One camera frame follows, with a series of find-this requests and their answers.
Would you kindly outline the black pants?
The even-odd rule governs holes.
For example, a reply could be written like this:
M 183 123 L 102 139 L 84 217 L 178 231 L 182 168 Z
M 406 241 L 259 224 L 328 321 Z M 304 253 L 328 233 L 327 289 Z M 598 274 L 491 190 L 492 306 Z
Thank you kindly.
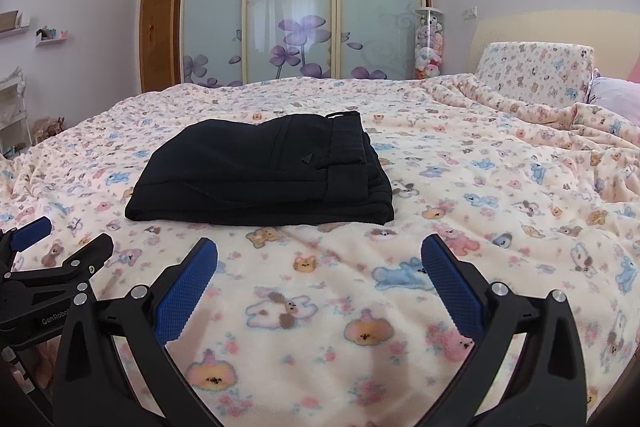
M 209 119 L 152 154 L 125 216 L 257 228 L 386 225 L 393 191 L 357 112 L 261 124 Z

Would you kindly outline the white rack shelf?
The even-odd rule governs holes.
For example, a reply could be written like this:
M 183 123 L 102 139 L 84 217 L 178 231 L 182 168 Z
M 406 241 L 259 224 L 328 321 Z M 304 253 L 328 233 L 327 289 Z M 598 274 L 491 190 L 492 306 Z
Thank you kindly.
M 14 157 L 32 146 L 26 107 L 26 77 L 21 67 L 1 79 L 1 155 Z

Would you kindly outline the wooden door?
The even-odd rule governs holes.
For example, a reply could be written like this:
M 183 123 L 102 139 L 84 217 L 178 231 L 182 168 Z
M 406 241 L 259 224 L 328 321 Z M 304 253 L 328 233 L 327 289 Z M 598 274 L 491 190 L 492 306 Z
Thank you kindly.
M 141 91 L 172 85 L 171 0 L 140 0 L 139 63 Z

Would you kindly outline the lilac pillow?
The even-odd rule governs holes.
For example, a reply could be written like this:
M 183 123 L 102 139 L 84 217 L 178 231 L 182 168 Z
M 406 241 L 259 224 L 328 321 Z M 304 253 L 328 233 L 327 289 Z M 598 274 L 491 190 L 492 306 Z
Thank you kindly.
M 640 124 L 640 84 L 623 79 L 598 77 L 591 83 L 588 102 Z

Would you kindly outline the patterned pillow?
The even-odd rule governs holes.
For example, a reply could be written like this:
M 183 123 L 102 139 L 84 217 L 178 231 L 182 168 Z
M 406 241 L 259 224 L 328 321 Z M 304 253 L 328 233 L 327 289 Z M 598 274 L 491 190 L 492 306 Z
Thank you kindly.
M 565 107 L 587 100 L 593 60 L 594 49 L 582 44 L 492 42 L 475 76 L 512 100 Z

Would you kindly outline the pink pillow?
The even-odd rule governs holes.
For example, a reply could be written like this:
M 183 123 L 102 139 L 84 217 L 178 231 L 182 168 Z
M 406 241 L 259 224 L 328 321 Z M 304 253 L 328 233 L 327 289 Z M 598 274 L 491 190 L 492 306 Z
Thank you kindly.
M 640 56 L 638 57 L 636 64 L 634 64 L 634 67 L 627 75 L 627 80 L 634 83 L 640 82 Z

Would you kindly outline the cream headboard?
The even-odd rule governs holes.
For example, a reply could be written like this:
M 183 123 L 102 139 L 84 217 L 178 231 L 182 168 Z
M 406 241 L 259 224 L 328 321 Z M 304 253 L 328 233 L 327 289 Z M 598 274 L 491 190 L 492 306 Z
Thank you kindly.
M 483 18 L 468 58 L 476 69 L 486 44 L 495 41 L 577 43 L 594 49 L 594 66 L 608 78 L 627 80 L 639 57 L 639 15 L 614 10 L 544 10 Z

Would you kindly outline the clear plush toy tube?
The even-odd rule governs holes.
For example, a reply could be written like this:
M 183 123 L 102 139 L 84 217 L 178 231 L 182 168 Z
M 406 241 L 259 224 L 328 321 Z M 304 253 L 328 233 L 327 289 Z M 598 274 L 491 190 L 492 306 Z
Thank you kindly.
M 444 54 L 444 14 L 424 6 L 416 10 L 416 46 L 414 47 L 414 69 L 416 78 L 428 79 L 440 75 Z

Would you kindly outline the white wall shelf with trinkets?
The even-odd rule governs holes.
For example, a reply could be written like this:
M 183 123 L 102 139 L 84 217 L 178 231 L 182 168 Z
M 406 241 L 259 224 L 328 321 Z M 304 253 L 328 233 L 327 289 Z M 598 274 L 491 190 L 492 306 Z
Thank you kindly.
M 68 38 L 67 30 L 57 30 L 44 26 L 36 31 L 35 46 L 48 46 L 49 44 L 62 43 Z

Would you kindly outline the white wall shelf with box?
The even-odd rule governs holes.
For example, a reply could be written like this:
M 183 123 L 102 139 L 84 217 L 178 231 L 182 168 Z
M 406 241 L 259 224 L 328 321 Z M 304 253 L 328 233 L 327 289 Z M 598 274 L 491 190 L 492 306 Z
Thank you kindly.
M 0 13 L 0 37 L 6 38 L 12 35 L 28 31 L 30 17 L 21 11 L 8 11 Z

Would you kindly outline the white wall switch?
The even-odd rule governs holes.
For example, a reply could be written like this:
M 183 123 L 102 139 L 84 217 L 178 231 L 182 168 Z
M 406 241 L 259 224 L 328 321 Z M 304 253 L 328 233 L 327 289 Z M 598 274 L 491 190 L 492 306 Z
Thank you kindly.
M 477 18 L 478 9 L 476 6 L 472 6 L 472 8 L 466 9 L 463 11 L 462 17 L 464 20 L 472 20 L 473 18 Z

